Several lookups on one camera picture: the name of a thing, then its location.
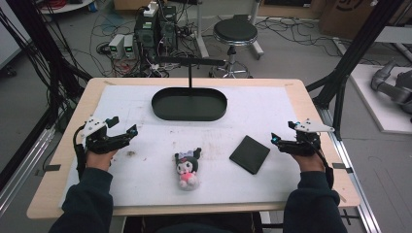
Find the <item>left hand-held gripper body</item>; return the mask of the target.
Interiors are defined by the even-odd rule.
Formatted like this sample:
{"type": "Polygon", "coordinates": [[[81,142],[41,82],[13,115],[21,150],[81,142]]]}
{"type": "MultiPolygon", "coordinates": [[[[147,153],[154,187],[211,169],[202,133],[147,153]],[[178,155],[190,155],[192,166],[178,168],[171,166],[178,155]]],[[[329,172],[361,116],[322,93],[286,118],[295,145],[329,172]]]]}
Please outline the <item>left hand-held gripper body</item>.
{"type": "Polygon", "coordinates": [[[106,119],[91,116],[84,125],[81,133],[86,143],[86,148],[94,153],[102,154],[115,150],[113,146],[114,137],[107,135],[106,119]]]}

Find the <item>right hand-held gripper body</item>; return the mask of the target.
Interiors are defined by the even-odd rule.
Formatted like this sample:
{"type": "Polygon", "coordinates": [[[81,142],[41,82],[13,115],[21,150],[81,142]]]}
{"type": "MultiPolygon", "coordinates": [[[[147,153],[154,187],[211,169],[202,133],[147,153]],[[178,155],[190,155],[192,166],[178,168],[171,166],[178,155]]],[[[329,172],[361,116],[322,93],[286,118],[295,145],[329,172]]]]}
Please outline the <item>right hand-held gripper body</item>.
{"type": "Polygon", "coordinates": [[[307,118],[300,121],[300,125],[294,131],[296,141],[292,143],[291,154],[310,156],[321,148],[320,133],[334,132],[335,129],[307,118]]]}

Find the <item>person's left hand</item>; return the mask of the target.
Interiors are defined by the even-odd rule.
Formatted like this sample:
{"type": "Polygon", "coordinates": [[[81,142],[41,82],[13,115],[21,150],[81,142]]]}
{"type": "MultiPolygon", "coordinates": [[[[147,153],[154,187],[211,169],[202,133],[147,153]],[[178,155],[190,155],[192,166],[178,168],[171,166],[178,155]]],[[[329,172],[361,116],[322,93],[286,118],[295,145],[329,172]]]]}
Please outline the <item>person's left hand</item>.
{"type": "Polygon", "coordinates": [[[116,153],[116,150],[112,150],[102,154],[89,151],[86,154],[86,167],[108,171],[109,167],[111,166],[111,160],[116,153]]]}

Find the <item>person's right hand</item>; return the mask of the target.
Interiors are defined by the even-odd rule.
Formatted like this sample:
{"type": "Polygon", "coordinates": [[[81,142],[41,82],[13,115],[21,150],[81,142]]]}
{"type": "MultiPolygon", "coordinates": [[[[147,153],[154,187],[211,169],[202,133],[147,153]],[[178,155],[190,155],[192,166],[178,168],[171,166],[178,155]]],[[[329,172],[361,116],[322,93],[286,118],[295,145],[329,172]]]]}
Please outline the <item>person's right hand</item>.
{"type": "Polygon", "coordinates": [[[292,158],[297,162],[301,172],[324,172],[326,170],[323,161],[317,155],[293,155],[292,158]]]}

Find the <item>black square pad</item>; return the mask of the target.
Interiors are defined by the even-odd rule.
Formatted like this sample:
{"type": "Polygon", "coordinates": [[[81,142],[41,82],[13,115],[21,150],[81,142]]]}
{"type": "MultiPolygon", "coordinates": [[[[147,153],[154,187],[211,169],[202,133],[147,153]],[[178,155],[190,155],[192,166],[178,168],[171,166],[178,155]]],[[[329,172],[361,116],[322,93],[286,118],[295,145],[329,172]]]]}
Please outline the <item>black square pad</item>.
{"type": "Polygon", "coordinates": [[[269,152],[268,147],[246,135],[229,159],[250,174],[256,175],[269,152]]]}

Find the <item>white table mat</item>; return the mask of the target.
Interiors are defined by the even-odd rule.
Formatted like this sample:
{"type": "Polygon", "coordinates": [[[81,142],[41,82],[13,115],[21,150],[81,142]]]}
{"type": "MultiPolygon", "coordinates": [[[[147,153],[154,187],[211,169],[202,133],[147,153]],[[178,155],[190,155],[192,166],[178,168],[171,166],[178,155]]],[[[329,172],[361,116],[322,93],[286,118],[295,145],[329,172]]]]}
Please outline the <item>white table mat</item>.
{"type": "Polygon", "coordinates": [[[296,116],[282,87],[222,87],[227,98],[223,117],[214,121],[172,121],[158,118],[152,109],[155,85],[109,85],[104,88],[95,116],[119,117],[110,135],[130,126],[138,134],[115,155],[110,172],[111,193],[117,207],[188,206],[284,202],[299,180],[292,158],[271,143],[273,134],[291,140],[289,121],[296,116]],[[268,147],[269,154],[256,174],[230,160],[244,137],[268,147]],[[179,187],[174,155],[200,149],[192,191],[179,187]]]}

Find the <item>black and pink plush toy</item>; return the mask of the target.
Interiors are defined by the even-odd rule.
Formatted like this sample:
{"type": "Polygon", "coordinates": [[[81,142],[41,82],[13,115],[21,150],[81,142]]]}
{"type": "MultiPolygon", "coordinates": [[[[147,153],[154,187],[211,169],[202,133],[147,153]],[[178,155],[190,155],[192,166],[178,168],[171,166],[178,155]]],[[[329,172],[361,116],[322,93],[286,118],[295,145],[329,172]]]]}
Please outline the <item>black and pink plush toy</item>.
{"type": "Polygon", "coordinates": [[[175,154],[176,171],[179,175],[179,186],[182,190],[195,190],[199,186],[196,175],[198,171],[198,159],[200,158],[201,148],[178,152],[175,154]]]}

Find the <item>black oval tray with T-stand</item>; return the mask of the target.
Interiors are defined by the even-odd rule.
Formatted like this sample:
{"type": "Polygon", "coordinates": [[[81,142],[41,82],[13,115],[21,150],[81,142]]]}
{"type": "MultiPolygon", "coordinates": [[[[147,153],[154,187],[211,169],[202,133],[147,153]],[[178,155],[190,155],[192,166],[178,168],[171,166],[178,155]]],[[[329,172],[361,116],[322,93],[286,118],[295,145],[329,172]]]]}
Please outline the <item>black oval tray with T-stand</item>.
{"type": "Polygon", "coordinates": [[[192,86],[192,65],[222,66],[223,60],[158,56],[158,63],[178,63],[189,67],[188,87],[165,87],[152,98],[154,114],[165,120],[213,121],[224,116],[226,96],[214,88],[192,86]]]}

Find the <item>grey power supply box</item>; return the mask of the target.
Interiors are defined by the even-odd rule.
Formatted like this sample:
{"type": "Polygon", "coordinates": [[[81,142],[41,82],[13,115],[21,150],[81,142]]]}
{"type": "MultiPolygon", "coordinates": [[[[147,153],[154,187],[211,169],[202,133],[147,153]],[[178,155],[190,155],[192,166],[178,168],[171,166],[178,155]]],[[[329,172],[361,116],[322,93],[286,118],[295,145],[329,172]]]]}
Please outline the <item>grey power supply box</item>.
{"type": "Polygon", "coordinates": [[[122,59],[124,56],[124,36],[122,34],[116,35],[109,43],[111,56],[114,59],[122,59]]]}
{"type": "Polygon", "coordinates": [[[123,41],[124,54],[127,59],[135,59],[135,45],[132,35],[125,35],[123,41]]]}

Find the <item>black computer tower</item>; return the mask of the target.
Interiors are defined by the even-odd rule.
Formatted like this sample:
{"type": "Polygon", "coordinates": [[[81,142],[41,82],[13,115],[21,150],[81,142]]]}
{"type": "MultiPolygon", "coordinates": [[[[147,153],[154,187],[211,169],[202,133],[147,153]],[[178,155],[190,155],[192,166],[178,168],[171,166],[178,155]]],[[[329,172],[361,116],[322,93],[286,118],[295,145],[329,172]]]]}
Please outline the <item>black computer tower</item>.
{"type": "Polygon", "coordinates": [[[160,33],[163,44],[169,49],[177,47],[176,22],[177,11],[175,6],[163,6],[159,11],[160,33]]]}
{"type": "Polygon", "coordinates": [[[160,38],[157,14],[154,14],[153,17],[145,17],[142,14],[137,16],[134,34],[140,55],[154,60],[157,57],[157,46],[160,38]]]}

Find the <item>black round stool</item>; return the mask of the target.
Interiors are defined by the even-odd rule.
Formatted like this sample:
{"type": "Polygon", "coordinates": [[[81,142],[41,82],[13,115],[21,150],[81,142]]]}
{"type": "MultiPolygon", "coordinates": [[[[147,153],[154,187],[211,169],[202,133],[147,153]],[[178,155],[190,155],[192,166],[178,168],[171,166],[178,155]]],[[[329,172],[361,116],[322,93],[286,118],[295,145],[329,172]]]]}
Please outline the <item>black round stool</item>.
{"type": "Polygon", "coordinates": [[[251,79],[249,69],[235,58],[237,47],[246,47],[254,43],[258,38],[258,30],[248,22],[246,18],[233,17],[223,19],[214,25],[214,38],[228,45],[228,60],[224,65],[213,66],[209,71],[210,78],[233,78],[244,74],[251,79]]]}

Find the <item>person's dark lap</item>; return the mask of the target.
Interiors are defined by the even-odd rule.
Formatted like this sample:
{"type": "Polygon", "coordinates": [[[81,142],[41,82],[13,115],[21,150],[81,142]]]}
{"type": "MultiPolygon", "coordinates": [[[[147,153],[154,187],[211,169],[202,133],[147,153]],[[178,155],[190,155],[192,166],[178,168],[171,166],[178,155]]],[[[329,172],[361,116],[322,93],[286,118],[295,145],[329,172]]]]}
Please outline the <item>person's dark lap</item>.
{"type": "Polygon", "coordinates": [[[128,216],[122,233],[263,233],[260,215],[251,213],[128,216]]]}

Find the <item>round white table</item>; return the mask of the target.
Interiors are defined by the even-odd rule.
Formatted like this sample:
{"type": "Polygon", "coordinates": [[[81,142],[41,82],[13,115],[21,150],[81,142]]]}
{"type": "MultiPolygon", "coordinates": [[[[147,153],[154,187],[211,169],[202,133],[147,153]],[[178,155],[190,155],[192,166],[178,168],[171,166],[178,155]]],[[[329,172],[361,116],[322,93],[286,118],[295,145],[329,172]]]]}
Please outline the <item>round white table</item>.
{"type": "Polygon", "coordinates": [[[82,0],[81,3],[71,4],[69,1],[66,1],[64,5],[51,7],[47,2],[44,2],[40,5],[40,12],[42,14],[61,14],[76,11],[82,8],[88,8],[91,12],[96,12],[98,7],[95,0],[82,0]]]}

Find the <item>brown cardboard box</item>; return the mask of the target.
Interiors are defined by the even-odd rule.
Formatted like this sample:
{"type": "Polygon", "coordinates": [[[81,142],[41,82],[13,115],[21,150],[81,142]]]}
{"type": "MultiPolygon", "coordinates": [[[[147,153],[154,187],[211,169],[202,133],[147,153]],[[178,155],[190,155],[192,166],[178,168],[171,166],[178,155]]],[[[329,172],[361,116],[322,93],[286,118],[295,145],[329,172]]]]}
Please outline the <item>brown cardboard box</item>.
{"type": "Polygon", "coordinates": [[[319,26],[325,33],[358,32],[379,0],[326,0],[319,26]]]}

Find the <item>black metal frame post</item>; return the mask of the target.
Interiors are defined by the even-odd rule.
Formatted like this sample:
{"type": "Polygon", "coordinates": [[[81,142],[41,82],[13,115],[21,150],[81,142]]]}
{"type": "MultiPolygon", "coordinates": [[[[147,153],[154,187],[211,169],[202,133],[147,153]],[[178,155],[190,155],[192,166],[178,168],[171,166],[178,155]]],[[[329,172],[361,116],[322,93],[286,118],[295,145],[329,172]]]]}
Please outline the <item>black metal frame post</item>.
{"type": "Polygon", "coordinates": [[[47,87],[48,94],[48,125],[58,120],[59,109],[68,107],[70,101],[78,100],[85,88],[80,81],[88,83],[92,76],[80,68],[80,64],[72,56],[70,63],[58,48],[50,30],[46,26],[35,0],[5,0],[28,34],[28,42],[18,32],[5,14],[0,11],[0,22],[17,42],[17,45],[27,55],[29,61],[47,87]]]}
{"type": "Polygon", "coordinates": [[[312,99],[314,105],[321,110],[327,110],[331,100],[335,99],[332,127],[335,129],[334,134],[339,141],[342,140],[341,120],[346,83],[367,50],[375,42],[402,3],[403,0],[378,0],[377,5],[332,72],[306,86],[308,92],[319,87],[322,88],[320,93],[312,99]]]}

